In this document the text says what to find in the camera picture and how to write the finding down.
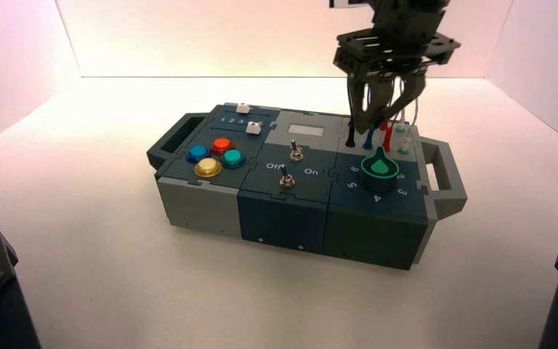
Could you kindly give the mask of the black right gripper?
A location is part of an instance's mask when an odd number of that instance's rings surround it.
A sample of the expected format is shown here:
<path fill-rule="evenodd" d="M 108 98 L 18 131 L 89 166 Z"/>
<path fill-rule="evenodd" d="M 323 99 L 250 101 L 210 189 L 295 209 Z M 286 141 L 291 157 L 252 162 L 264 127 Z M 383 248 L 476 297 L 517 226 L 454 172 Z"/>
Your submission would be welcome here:
<path fill-rule="evenodd" d="M 437 29 L 444 12 L 375 12 L 370 28 L 340 34 L 333 64 L 351 77 L 391 75 L 445 65 L 461 43 Z M 395 79 L 404 90 L 393 100 Z M 365 86 L 371 98 L 367 107 Z M 426 75 L 378 77 L 352 80 L 352 125 L 359 134 L 367 132 L 388 106 L 388 120 L 413 102 L 426 86 Z"/>

